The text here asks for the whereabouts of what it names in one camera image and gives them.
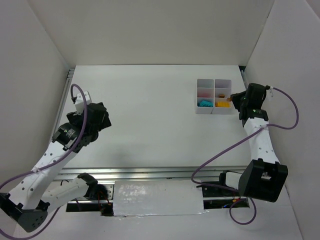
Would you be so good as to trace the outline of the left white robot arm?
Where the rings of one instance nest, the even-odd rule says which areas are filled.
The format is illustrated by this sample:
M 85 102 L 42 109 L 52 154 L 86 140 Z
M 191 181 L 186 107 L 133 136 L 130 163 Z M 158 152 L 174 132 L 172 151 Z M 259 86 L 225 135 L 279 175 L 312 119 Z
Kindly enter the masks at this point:
M 109 114 L 103 103 L 89 103 L 82 113 L 70 112 L 37 164 L 15 188 L 1 193 L 0 208 L 27 233 L 38 229 L 49 213 L 67 202 L 84 197 L 96 200 L 107 189 L 88 173 L 49 190 L 48 187 L 83 147 L 96 141 L 99 132 L 110 127 Z

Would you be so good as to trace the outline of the teal lego plate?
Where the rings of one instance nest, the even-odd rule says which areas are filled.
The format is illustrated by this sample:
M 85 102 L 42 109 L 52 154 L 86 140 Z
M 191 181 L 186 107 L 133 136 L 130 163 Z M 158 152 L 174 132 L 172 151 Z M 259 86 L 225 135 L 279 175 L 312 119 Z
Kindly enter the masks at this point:
M 198 104 L 198 107 L 206 107 L 206 108 L 213 108 L 214 104 L 211 101 L 207 101 L 207 100 L 201 100 Z

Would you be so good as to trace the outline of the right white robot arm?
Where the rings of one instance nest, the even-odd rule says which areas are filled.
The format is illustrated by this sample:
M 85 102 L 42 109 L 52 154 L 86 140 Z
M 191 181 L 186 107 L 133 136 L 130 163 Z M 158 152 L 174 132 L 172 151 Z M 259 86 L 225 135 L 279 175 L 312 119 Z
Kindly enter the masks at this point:
M 247 134 L 251 161 L 243 173 L 224 171 L 217 184 L 203 182 L 203 187 L 224 189 L 241 197 L 272 203 L 278 200 L 288 176 L 288 167 L 280 164 L 274 152 L 269 117 L 262 109 L 269 89 L 268 86 L 251 83 L 247 90 L 230 96 Z

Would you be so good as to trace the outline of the yellow brown lego brick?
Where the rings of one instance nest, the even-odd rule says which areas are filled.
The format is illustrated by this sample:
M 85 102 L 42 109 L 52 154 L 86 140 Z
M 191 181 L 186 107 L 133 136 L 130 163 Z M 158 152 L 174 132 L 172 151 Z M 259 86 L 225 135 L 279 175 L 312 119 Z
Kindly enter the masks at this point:
M 230 108 L 230 103 L 228 101 L 216 101 L 215 107 L 217 107 L 217 108 Z

